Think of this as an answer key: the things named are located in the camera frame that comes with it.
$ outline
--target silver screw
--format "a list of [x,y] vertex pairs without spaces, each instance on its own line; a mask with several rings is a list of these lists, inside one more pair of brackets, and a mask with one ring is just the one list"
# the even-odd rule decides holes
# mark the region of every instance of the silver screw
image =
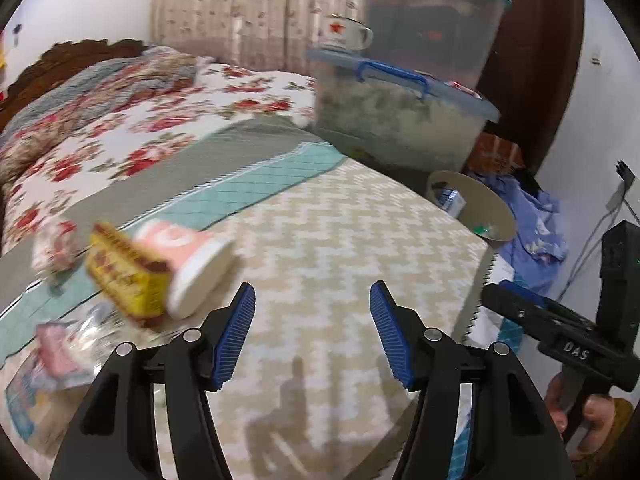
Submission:
[[187,343],[193,343],[194,341],[200,339],[200,330],[198,330],[197,328],[190,328],[187,330],[187,332],[182,334],[182,338]]
[[119,356],[128,355],[133,350],[133,345],[131,343],[120,343],[116,348],[116,354]]
[[498,355],[507,355],[509,353],[509,347],[504,343],[496,343],[494,345],[494,352]]
[[440,341],[440,339],[442,339],[442,332],[437,328],[428,328],[424,331],[424,336],[429,341]]

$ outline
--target red star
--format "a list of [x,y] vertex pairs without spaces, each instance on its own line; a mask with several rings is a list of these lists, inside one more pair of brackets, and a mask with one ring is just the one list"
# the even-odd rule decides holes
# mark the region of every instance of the red star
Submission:
[[344,29],[344,25],[341,25],[339,22],[333,22],[331,25],[329,25],[329,28],[331,29],[331,32],[341,34],[342,30]]

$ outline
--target red and white package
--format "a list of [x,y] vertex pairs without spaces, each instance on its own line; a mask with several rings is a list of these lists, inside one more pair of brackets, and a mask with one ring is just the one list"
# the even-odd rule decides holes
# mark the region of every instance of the red and white package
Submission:
[[46,219],[36,229],[31,267],[41,278],[74,264],[78,254],[76,224],[62,216]]

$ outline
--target white mug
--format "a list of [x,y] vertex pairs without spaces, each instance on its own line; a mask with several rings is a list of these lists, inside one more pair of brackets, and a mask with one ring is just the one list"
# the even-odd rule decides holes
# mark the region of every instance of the white mug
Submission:
[[362,50],[373,41],[373,31],[343,16],[327,16],[322,22],[321,46],[337,50]]

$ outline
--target curtain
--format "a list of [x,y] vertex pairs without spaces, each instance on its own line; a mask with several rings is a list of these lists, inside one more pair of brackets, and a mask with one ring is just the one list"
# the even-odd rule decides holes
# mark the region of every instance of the curtain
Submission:
[[324,16],[358,19],[361,0],[154,0],[152,39],[252,70],[308,73]]

